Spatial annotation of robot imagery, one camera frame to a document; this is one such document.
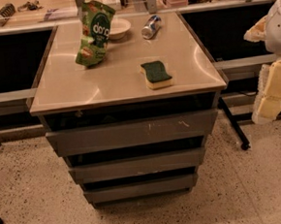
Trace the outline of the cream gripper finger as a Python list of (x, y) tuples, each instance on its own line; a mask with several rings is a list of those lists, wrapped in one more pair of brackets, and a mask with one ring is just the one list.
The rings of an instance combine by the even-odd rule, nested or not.
[(260, 18), (260, 20), (254, 24), (247, 32), (244, 34), (243, 39), (250, 42), (261, 42), (265, 40), (265, 21), (266, 16)]
[(281, 58), (271, 65), (262, 66), (257, 89), (259, 92), (254, 101), (253, 122), (265, 124), (274, 121), (281, 113)]

